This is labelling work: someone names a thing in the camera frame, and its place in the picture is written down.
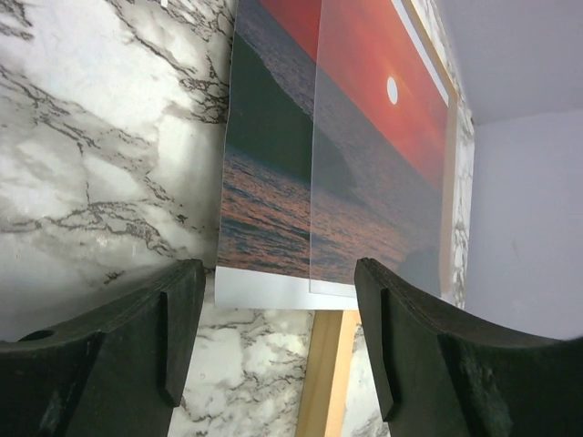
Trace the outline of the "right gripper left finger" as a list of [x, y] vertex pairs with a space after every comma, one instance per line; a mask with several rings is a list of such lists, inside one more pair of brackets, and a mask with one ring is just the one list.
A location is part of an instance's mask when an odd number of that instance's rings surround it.
[[1, 344], [4, 436], [165, 436], [205, 293], [185, 259], [130, 293]]

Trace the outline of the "sunset photo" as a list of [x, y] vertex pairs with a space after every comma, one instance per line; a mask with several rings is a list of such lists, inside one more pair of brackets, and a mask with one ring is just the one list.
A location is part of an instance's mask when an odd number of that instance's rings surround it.
[[[355, 294], [309, 289], [313, 100], [323, 2], [241, 1], [236, 9], [215, 279], [215, 300], [225, 307], [357, 306]], [[453, 206], [456, 102], [455, 92], [445, 162], [441, 290], [424, 290], [442, 298], [451, 295], [446, 270], [452, 228], [446, 216]]]

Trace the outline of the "wooden picture frame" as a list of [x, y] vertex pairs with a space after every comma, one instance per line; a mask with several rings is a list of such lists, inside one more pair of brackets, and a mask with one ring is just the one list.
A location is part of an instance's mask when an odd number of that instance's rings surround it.
[[297, 436], [331, 437], [342, 433], [354, 337], [360, 324], [356, 310], [315, 312]]

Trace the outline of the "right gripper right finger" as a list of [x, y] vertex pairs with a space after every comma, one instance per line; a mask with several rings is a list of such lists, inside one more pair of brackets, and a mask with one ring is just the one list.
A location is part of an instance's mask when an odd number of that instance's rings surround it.
[[383, 421], [393, 436], [579, 436], [582, 341], [496, 325], [375, 259], [354, 284]]

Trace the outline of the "clear acrylic glazing sheet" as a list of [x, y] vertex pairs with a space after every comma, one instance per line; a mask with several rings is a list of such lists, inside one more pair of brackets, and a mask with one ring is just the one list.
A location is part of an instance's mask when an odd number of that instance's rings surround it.
[[414, 5], [323, 2], [313, 103], [310, 291], [374, 258], [439, 293], [455, 92]]

